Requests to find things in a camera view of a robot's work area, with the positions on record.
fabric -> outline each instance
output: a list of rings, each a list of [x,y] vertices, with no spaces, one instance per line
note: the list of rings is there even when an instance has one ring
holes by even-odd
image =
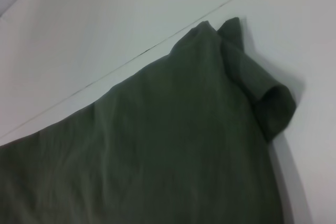
[[[0,223],[280,224],[267,142],[295,111],[208,22],[70,117],[0,148]]]

green cotton fabric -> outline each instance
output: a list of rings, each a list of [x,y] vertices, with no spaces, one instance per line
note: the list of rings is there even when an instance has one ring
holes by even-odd
[[[95,103],[0,148],[0,223],[281,224],[267,142],[296,105],[239,19],[191,29]]]

white background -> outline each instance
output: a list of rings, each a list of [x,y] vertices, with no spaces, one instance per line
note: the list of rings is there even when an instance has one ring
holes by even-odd
[[[19,0],[0,21],[1,142],[93,102],[211,10],[215,28],[242,18],[246,51],[296,97],[270,147],[287,222],[336,223],[334,0]]]

